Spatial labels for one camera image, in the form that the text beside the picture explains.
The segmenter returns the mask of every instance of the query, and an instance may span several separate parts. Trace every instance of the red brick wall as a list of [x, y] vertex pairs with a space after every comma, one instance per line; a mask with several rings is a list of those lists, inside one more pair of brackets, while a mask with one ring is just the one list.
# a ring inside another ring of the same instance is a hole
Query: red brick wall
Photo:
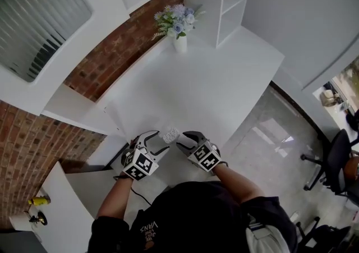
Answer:
[[[96, 46], [66, 78], [65, 84], [93, 101], [158, 39], [154, 14], [183, 0], [152, 0]], [[46, 176], [60, 160], [75, 172], [105, 136], [54, 119], [26, 113], [0, 101], [0, 229], [8, 217], [28, 209]]]
[[183, 0], [151, 0], [115, 29], [90, 52], [70, 73], [65, 84], [85, 97], [96, 101], [158, 39], [154, 15], [166, 5]]

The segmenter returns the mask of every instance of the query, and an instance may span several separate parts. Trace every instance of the office chair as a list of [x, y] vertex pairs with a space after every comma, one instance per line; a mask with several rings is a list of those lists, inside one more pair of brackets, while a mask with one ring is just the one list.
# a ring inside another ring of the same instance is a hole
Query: office chair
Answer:
[[352, 146], [357, 143], [359, 143], [359, 139], [351, 143], [347, 131], [340, 130], [331, 144], [323, 143], [323, 160], [316, 160], [314, 157], [302, 154], [302, 160], [308, 160], [321, 166], [314, 182], [311, 186], [306, 185], [304, 190], [312, 190], [323, 173], [325, 173], [325, 177], [322, 178], [320, 182], [330, 187], [336, 195], [341, 195], [345, 192], [347, 185], [345, 184], [343, 170], [350, 158]]
[[[302, 236], [302, 240], [298, 244], [298, 253], [335, 253], [339, 245], [349, 233], [350, 226], [342, 229], [334, 228], [328, 225], [317, 227], [320, 218], [316, 217], [314, 220], [315, 225], [307, 235], [305, 235], [301, 227], [301, 223], [298, 222], [296, 224]], [[310, 246], [309, 241], [312, 239], [314, 242], [312, 242], [312, 246]]]

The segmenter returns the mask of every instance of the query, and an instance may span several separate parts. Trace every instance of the black shirt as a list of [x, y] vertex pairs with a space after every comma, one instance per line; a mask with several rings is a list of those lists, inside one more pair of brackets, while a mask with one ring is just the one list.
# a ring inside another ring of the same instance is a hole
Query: black shirt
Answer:
[[294, 224], [277, 197], [257, 197], [240, 206], [220, 182], [185, 182], [160, 194], [140, 210], [131, 230], [117, 218], [100, 217], [92, 225], [88, 253], [244, 252], [251, 215], [276, 227], [290, 252], [296, 252]]

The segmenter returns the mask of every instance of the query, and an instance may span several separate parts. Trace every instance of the floor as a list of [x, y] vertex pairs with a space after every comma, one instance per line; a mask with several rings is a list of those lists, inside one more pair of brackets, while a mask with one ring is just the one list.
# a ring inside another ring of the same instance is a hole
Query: floor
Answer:
[[270, 86], [221, 152], [231, 168], [254, 181], [267, 196], [279, 196], [287, 214], [297, 213], [303, 225], [315, 216], [321, 224], [349, 225], [355, 211], [345, 207], [346, 198], [320, 183], [312, 191], [303, 190], [317, 165], [302, 161], [302, 153], [321, 158], [317, 133]]

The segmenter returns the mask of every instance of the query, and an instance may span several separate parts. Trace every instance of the yellow object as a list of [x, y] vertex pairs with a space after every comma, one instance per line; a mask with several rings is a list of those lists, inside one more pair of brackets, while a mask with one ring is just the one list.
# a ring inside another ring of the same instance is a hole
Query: yellow object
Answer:
[[35, 206], [46, 205], [51, 203], [51, 199], [47, 196], [33, 197], [28, 200], [28, 203]]

